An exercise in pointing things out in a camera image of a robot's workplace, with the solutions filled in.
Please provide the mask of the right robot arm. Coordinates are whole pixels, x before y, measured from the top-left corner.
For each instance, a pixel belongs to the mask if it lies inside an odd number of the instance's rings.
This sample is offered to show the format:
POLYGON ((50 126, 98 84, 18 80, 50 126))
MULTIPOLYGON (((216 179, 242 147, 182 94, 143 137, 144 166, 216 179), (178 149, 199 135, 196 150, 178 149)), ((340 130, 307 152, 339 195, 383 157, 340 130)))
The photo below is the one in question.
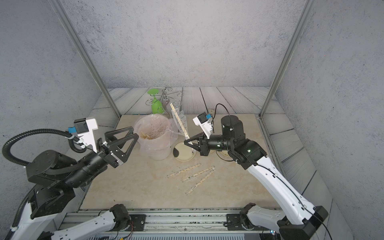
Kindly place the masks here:
POLYGON ((284 240, 309 240, 324 225, 328 211, 306 200, 284 178, 272 163, 267 152, 255 141, 246 137, 244 126, 237 116, 227 115, 221 119, 222 134, 215 135, 211 115, 202 113, 193 119, 202 132, 187 137, 184 144, 201 156, 210 151, 227 151, 234 162, 254 176, 272 195, 281 210, 264 209, 249 203, 241 211, 239 219, 227 223, 231 228, 240 225, 253 231, 257 227, 279 234, 284 240))

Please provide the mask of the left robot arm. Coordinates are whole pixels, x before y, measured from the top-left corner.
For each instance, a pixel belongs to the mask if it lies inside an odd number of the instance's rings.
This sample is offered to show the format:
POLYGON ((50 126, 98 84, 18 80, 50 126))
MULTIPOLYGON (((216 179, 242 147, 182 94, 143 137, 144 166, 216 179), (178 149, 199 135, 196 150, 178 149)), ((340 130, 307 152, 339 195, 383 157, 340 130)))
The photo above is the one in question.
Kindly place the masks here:
POLYGON ((2 154, 8 161, 26 168, 28 181, 34 187, 23 198, 14 221, 6 235, 8 240, 82 240, 106 231, 119 232, 133 228, 133 221, 122 204, 108 209, 104 214, 63 231, 47 231, 54 218, 64 213, 76 197, 75 190, 91 183, 108 166, 124 164, 139 135, 132 127, 105 133, 95 141, 96 149, 75 160, 54 150, 42 152, 32 162, 15 157, 11 148, 18 141, 40 134, 65 137, 70 148, 85 153, 88 143, 70 132, 55 129, 36 129, 18 134, 3 145, 2 154))

